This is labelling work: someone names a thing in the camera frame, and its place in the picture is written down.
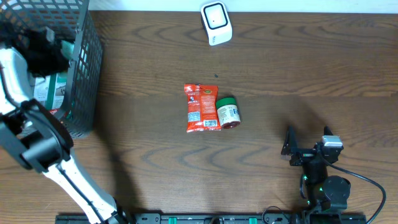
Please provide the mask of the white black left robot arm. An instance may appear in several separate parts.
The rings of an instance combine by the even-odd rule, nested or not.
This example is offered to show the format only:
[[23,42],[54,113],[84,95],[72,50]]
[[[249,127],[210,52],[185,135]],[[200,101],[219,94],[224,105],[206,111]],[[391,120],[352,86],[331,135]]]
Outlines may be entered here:
[[90,223],[133,223],[78,162],[66,127],[31,92],[31,75],[47,77],[69,68],[53,30],[20,33],[1,23],[1,146],[23,168],[58,184]]

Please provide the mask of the green lid jar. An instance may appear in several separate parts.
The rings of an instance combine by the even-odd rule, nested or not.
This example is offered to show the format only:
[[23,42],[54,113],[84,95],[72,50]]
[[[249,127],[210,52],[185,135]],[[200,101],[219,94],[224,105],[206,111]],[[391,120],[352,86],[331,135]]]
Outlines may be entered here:
[[239,109],[234,97],[226,97],[216,102],[218,120],[223,129],[231,129],[241,124]]

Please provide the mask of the red snack bag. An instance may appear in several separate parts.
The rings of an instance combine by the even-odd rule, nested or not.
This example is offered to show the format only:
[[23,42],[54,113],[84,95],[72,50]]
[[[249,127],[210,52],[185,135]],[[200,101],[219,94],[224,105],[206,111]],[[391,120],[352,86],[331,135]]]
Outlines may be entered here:
[[218,87],[216,85],[185,84],[187,96],[187,132],[219,131],[216,111]]

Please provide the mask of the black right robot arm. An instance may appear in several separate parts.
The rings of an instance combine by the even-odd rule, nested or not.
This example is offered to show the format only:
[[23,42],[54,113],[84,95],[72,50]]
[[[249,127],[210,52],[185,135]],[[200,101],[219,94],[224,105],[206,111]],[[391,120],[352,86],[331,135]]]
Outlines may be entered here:
[[290,156],[291,166],[303,169],[300,193],[308,199],[310,207],[319,212],[338,213],[347,209],[351,183],[343,177],[329,175],[327,170],[338,161],[342,150],[342,140],[327,126],[321,140],[312,148],[298,147],[293,127],[287,128],[281,154]]

